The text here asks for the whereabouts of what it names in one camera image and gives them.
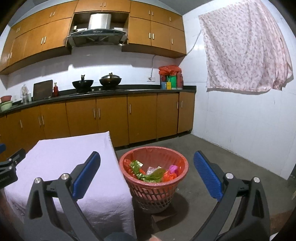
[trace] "metal screw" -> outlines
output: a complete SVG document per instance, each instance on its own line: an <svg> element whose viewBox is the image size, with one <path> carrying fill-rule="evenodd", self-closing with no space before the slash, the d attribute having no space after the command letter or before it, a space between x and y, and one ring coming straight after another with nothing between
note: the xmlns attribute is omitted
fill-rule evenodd
<svg viewBox="0 0 296 241"><path fill-rule="evenodd" d="M226 178L227 179L232 179L233 178L233 174L232 173L226 173Z"/></svg>
<svg viewBox="0 0 296 241"><path fill-rule="evenodd" d="M259 183L260 179L258 177L254 177L254 182Z"/></svg>
<svg viewBox="0 0 296 241"><path fill-rule="evenodd" d="M69 175L68 175L67 173L64 173L64 174L61 176L61 178L62 178L63 180L67 180L67 179L69 178Z"/></svg>
<svg viewBox="0 0 296 241"><path fill-rule="evenodd" d="M41 178L40 178L40 177L36 178L34 182L35 182L35 183L39 183L39 182L41 182Z"/></svg>

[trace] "red bowl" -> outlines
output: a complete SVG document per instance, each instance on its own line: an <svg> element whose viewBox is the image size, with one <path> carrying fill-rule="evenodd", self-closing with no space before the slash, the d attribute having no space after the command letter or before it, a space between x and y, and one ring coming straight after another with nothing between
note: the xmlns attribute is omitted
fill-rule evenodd
<svg viewBox="0 0 296 241"><path fill-rule="evenodd" d="M1 97L1 103L7 102L11 100L11 95L5 95Z"/></svg>

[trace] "concrete floor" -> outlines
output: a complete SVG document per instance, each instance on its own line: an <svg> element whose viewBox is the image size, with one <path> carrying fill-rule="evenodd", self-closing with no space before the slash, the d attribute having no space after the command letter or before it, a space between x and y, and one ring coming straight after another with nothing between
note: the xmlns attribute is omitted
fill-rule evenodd
<svg viewBox="0 0 296 241"><path fill-rule="evenodd" d="M189 162L189 172L178 185L177 192L172 199L172 205L177 211L177 215L163 223L161 231L154 233L150 215L144 214L134 205L139 241L148 240L151 234L163 241L190 240L212 212L216 205L216 199L211 198L193 165L193 154L198 150L201 150L209 161L217 163L224 172L231 172L239 179L251 180L254 176L259 177L264 186L270 215L283 213L296 206L296 199L291 200L292 194L296 190L294 180L286 181L270 171L194 135L188 134L146 145L167 147L180 152ZM117 156L121 157L130 149L116 151ZM237 198L221 232L229 229L239 202L240 200Z"/></svg>

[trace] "countertop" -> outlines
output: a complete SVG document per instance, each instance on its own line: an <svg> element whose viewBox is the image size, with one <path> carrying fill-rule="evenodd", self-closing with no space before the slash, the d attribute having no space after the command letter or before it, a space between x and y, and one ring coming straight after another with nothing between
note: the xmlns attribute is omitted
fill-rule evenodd
<svg viewBox="0 0 296 241"><path fill-rule="evenodd" d="M159 85L118 85L116 89L103 90L102 86L92 86L93 92L88 93L77 93L75 89L59 91L60 96L51 97L42 100L32 101L27 104L17 104L14 105L0 113L1 116L6 115L10 112L17 110L22 110L42 104L55 103L60 101L69 101L74 99L83 98L94 98L100 96L115 96L115 95L127 95L127 94L140 94L140 93L179 93L179 92L192 92L196 93L196 86L183 86L182 90L162 90Z"/></svg>

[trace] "floral curtain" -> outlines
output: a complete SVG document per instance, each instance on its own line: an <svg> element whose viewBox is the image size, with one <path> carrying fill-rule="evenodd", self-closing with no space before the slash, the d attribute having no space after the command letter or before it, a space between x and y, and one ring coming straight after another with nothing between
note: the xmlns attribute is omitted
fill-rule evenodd
<svg viewBox="0 0 296 241"><path fill-rule="evenodd" d="M283 34L260 0L243 0L199 16L207 55L207 88L280 90L292 76Z"/></svg>

